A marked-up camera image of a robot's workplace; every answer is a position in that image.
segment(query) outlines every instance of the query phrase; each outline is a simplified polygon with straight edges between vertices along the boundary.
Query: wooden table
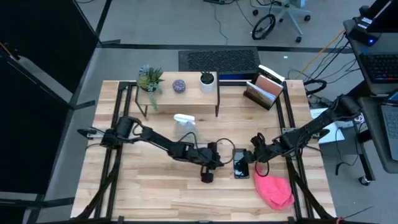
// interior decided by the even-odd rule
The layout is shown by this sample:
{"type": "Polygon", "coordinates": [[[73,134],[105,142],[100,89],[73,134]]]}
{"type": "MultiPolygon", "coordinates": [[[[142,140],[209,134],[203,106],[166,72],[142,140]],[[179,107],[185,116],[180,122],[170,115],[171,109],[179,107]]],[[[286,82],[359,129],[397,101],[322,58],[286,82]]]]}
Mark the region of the wooden table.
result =
{"type": "MultiPolygon", "coordinates": [[[[103,82],[94,127],[106,129],[111,126],[118,85],[118,81],[103,82]]],[[[301,80],[288,80],[287,86],[295,123],[298,127],[303,126],[311,120],[303,83],[301,80]]],[[[236,147],[253,150],[250,139],[257,132],[263,133],[267,143],[271,143],[271,139],[280,135],[280,126],[276,106],[269,111],[265,110],[243,97],[245,89],[245,86],[220,87],[218,118],[214,117],[212,106],[159,106],[158,113],[149,108],[148,113],[151,115],[145,120],[134,103],[130,104],[129,116],[141,119],[144,125],[176,141],[183,130],[178,128],[173,115],[193,115],[197,121],[200,144],[229,138],[236,147]]],[[[281,97],[282,109],[285,123],[288,124],[283,99],[281,97]]],[[[310,145],[319,147],[315,142],[310,145]]],[[[231,157],[231,146],[227,142],[219,144],[218,150],[222,161],[231,157]]],[[[87,149],[72,217],[82,212],[96,193],[105,151],[105,148],[99,146],[87,149]]],[[[278,156],[269,162],[270,175],[288,178],[284,158],[278,156]]],[[[335,215],[320,152],[305,148],[303,163],[309,189],[326,211],[335,215]]],[[[251,164],[249,168],[250,179],[235,179],[233,165],[230,163],[215,171],[212,183],[204,184],[200,180],[200,166],[174,161],[163,150],[145,142],[125,144],[112,218],[116,220],[122,215],[125,220],[286,221],[287,217],[294,217],[293,206],[279,211],[269,208],[262,201],[254,190],[254,167],[251,164]]],[[[298,191],[305,217],[305,204],[299,188],[298,191]]],[[[107,195],[108,193],[104,197],[103,216],[107,195]]]]}
{"type": "MultiPolygon", "coordinates": [[[[218,116],[220,105],[219,76],[216,72],[211,73],[216,77],[216,88],[211,93],[204,93],[200,90],[200,72],[164,72],[161,76],[164,81],[159,83],[163,94],[160,94],[159,91],[153,93],[157,105],[179,107],[194,105],[215,106],[216,116],[218,116]],[[173,82],[179,79],[185,82],[186,89],[183,93],[176,93],[173,89],[173,82]]],[[[137,88],[135,102],[142,115],[146,117],[148,106],[152,105],[149,93],[137,88]]]]}

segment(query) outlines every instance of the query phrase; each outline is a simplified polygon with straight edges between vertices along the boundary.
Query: pink towel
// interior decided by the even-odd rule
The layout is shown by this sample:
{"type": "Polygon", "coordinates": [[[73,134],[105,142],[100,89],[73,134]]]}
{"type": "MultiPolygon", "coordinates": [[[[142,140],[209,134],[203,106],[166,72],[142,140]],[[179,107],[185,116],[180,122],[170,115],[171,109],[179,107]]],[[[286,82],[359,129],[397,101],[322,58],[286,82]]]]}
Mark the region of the pink towel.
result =
{"type": "Polygon", "coordinates": [[[275,210],[285,209],[294,203],[292,189],[285,178],[254,174],[254,184],[260,197],[275,210]]]}

